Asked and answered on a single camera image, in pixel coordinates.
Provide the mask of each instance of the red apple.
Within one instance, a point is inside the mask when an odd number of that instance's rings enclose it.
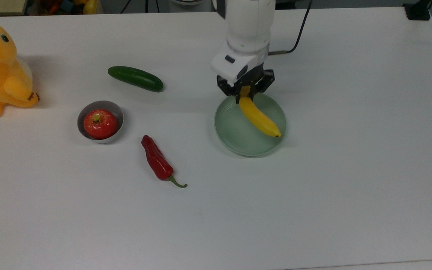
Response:
[[[95,109],[84,117],[84,130],[91,138],[103,140],[118,131],[118,121],[110,111]]]

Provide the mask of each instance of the cucumber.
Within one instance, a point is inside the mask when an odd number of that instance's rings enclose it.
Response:
[[[149,91],[161,92],[164,88],[163,82],[158,77],[137,68],[125,66],[110,67],[108,74],[120,81]]]

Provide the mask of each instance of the yellow banana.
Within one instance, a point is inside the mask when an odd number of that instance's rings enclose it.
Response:
[[[240,108],[246,118],[261,132],[271,137],[281,137],[278,126],[262,113],[249,97],[249,86],[242,87],[240,92]]]

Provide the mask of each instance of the green plate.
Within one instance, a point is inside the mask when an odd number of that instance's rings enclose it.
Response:
[[[242,113],[233,96],[219,105],[214,116],[214,127],[223,144],[236,154],[247,157],[268,154],[281,143],[286,133],[286,117],[274,99],[256,94],[253,101],[278,126],[281,137],[270,137],[259,131]]]

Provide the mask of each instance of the metal bowl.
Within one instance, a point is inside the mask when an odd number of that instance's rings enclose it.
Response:
[[[84,118],[85,116],[96,109],[105,109],[110,111],[115,117],[116,120],[118,121],[118,130],[116,131],[116,133],[106,139],[102,139],[102,140],[96,140],[91,138],[88,133],[86,133],[86,130],[84,130]],[[101,100],[101,101],[96,101],[93,102],[91,104],[89,104],[88,106],[86,106],[84,109],[82,109],[82,111],[79,113],[78,116],[78,129],[79,132],[86,138],[88,138],[91,141],[94,141],[95,143],[98,144],[107,144],[110,142],[113,142],[114,140],[116,140],[119,135],[121,134],[121,128],[123,125],[123,121],[125,120],[125,116],[123,115],[123,111],[121,110],[120,106],[116,105],[115,103],[111,102],[111,101],[106,101],[106,100]]]

